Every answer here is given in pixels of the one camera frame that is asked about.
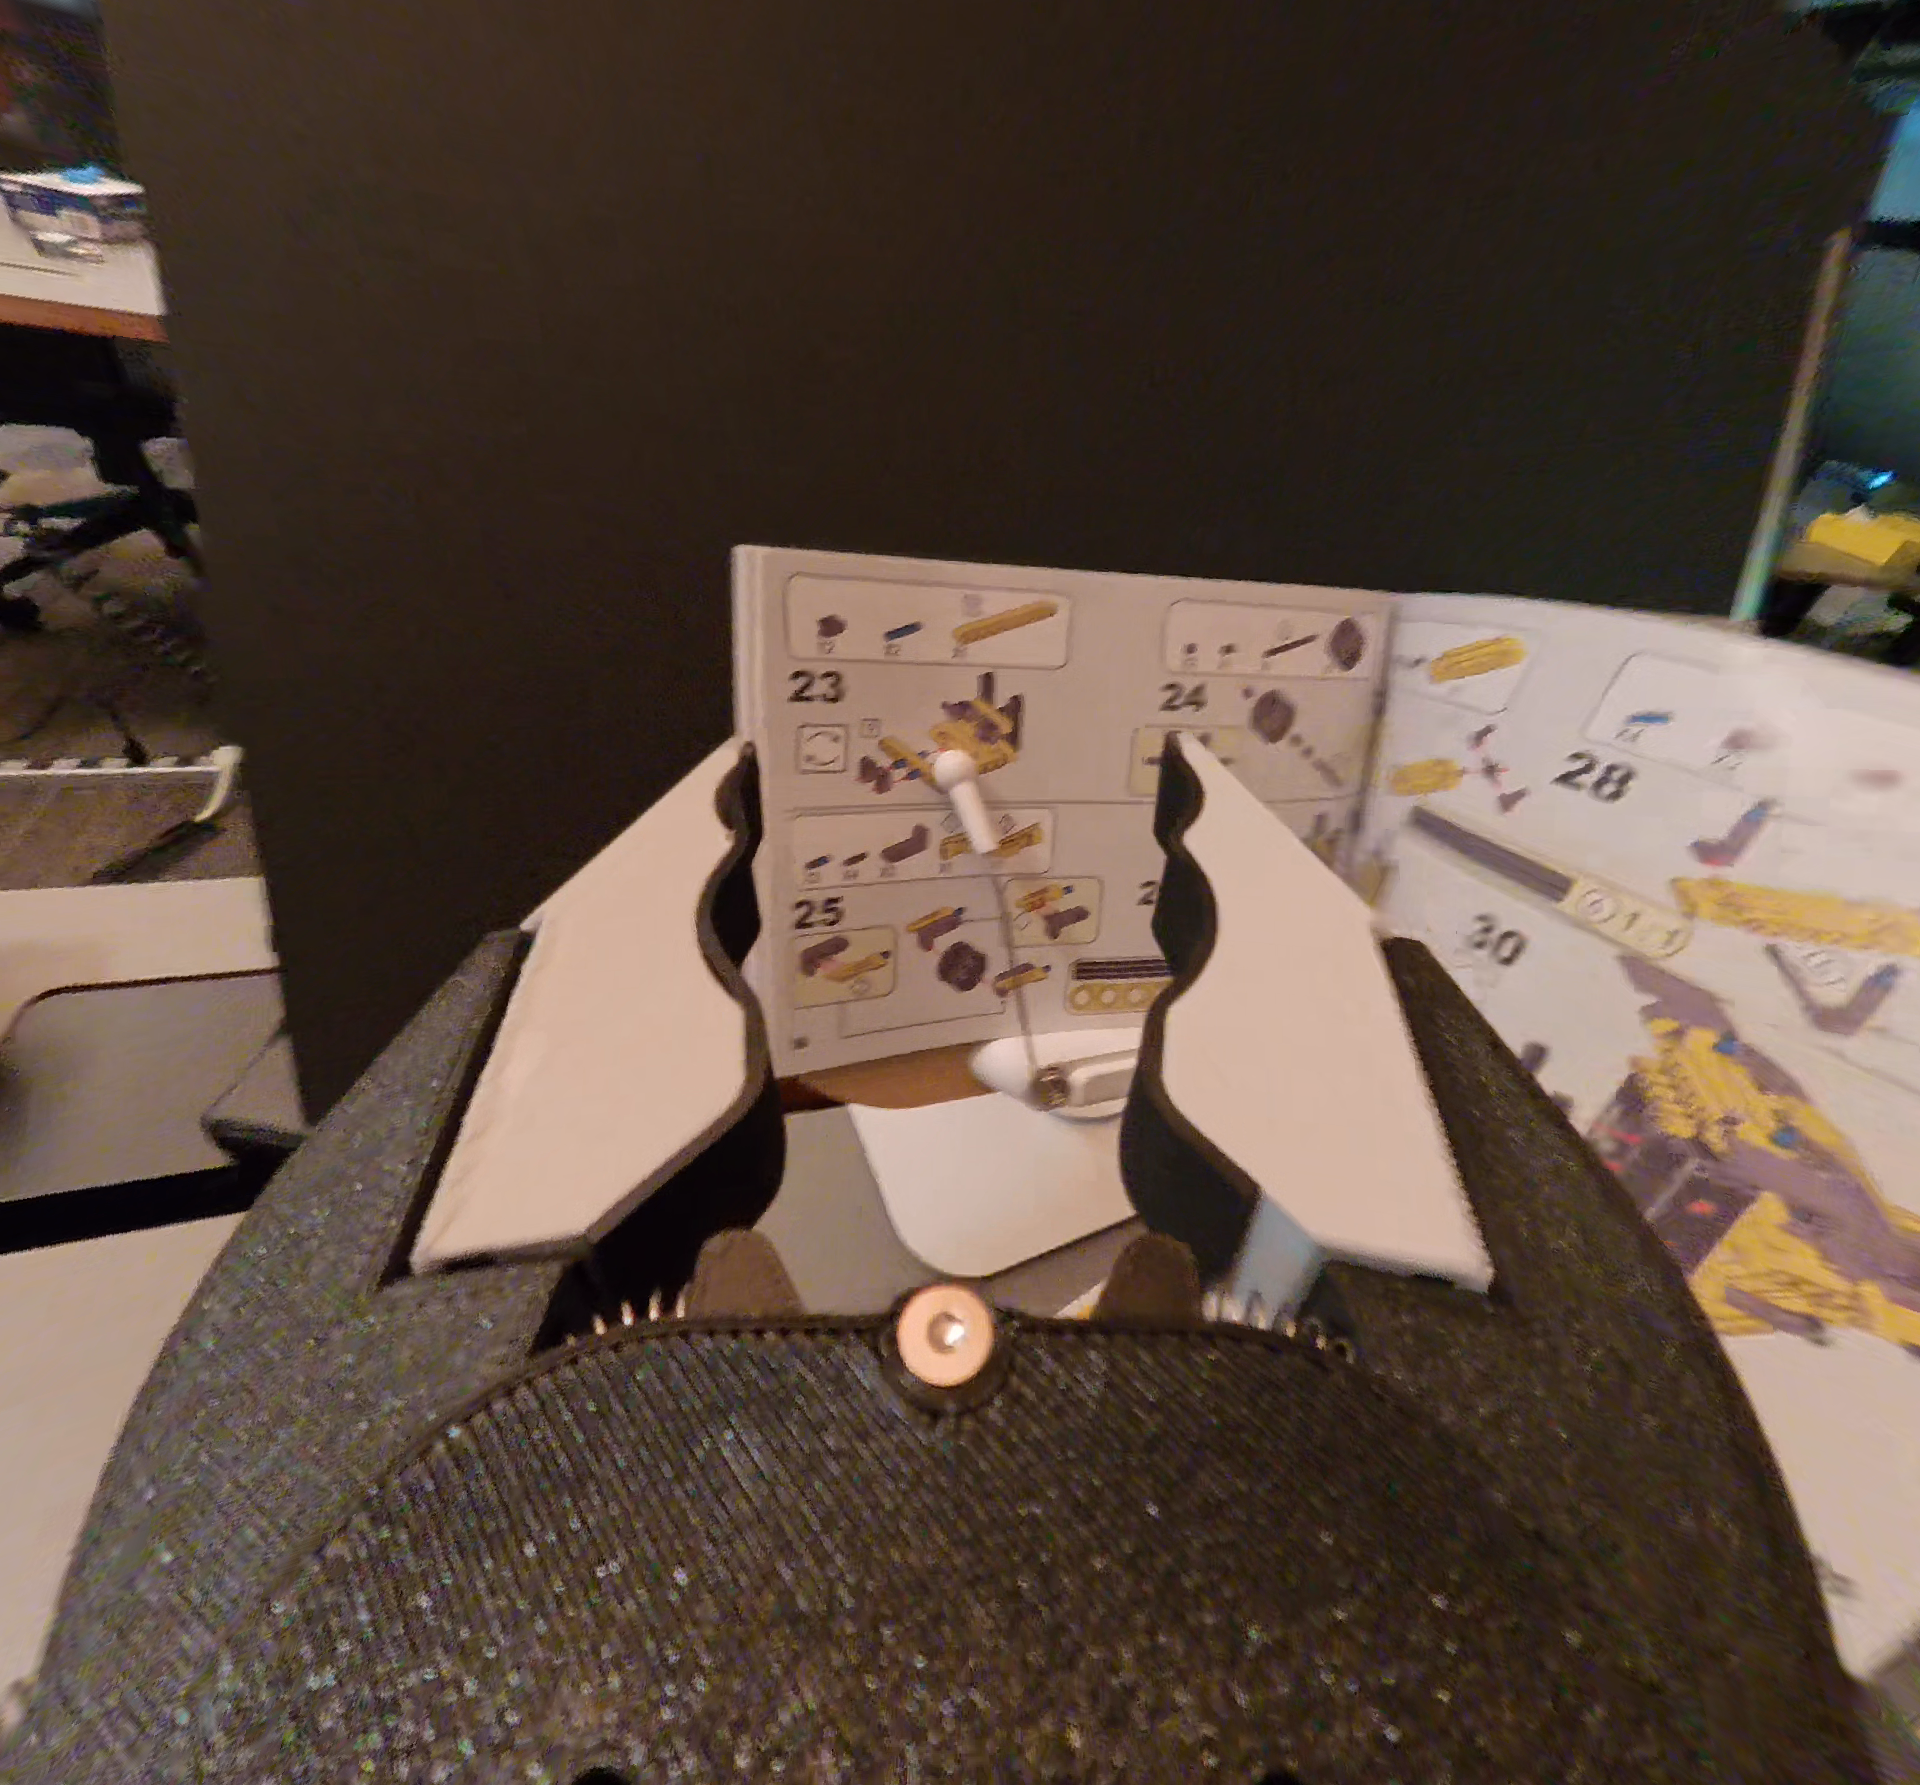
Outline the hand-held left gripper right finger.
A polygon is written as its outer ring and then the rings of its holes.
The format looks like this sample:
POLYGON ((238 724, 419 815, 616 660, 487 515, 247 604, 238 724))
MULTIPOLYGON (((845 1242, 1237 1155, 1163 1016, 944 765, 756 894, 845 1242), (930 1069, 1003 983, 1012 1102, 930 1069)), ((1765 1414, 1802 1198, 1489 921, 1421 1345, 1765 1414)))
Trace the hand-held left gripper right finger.
POLYGON ((1153 834, 1169 976, 1116 1138, 1138 1224, 1232 1318, 1290 1315, 1333 1264, 1489 1296, 1371 910, 1192 731, 1163 745, 1153 834))

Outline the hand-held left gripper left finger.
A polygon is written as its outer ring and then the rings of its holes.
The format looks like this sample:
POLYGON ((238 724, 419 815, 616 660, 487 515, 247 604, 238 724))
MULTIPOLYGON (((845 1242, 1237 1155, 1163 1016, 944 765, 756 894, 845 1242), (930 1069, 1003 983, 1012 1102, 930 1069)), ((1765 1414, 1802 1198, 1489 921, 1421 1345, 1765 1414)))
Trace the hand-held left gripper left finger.
POLYGON ((688 1277, 784 1169, 763 1006, 755 749, 731 738, 521 925, 524 947, 408 1246, 414 1275, 605 1255, 688 1277))

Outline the instruction booklet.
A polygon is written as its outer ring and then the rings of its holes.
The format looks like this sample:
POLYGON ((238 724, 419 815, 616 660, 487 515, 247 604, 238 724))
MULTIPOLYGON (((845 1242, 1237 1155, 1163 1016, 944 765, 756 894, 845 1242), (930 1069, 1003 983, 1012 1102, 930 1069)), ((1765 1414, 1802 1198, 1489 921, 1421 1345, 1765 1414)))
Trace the instruction booklet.
POLYGON ((1915 680, 1500 596, 731 552, 790 1072, 1116 1109, 1201 744, 1423 941, 1727 1338, 1915 1352, 1915 680))

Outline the white book stand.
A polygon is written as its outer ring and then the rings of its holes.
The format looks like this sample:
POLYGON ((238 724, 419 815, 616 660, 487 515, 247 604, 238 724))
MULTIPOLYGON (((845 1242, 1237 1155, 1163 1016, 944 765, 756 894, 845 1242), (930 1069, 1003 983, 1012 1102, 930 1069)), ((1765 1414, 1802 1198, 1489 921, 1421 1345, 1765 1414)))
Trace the white book stand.
POLYGON ((885 1217, 922 1264, 995 1275, 1122 1222, 1116 1115, 1163 988, 1149 806, 976 786, 992 836, 914 745, 802 724, 771 756, 756 956, 784 1078, 850 1109, 885 1217))

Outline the black divider panel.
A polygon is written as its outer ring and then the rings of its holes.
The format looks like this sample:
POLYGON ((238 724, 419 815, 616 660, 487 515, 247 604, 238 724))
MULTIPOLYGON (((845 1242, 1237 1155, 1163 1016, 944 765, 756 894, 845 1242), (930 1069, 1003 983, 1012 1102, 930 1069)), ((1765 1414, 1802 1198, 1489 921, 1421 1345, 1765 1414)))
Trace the black divider panel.
POLYGON ((1886 120, 1770 0, 106 0, 324 1113, 738 545, 1720 613, 1886 120))

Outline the wooden-edged table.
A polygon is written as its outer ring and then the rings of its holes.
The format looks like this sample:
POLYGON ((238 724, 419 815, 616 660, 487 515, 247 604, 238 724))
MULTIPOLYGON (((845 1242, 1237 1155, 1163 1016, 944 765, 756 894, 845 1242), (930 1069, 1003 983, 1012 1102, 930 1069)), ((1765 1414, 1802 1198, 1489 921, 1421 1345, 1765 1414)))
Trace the wooden-edged table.
POLYGON ((100 265, 47 261, 2 202, 2 318, 12 326, 164 342, 164 299, 152 243, 100 265))

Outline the blue white box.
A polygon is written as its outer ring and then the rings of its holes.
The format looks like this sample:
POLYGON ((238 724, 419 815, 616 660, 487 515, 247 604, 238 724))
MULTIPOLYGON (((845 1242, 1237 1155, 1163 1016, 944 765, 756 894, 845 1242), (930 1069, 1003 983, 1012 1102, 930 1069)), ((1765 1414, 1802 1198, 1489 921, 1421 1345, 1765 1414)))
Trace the blue white box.
POLYGON ((98 164, 2 173, 3 209, 34 255, 100 265, 149 243, 147 194, 98 164))

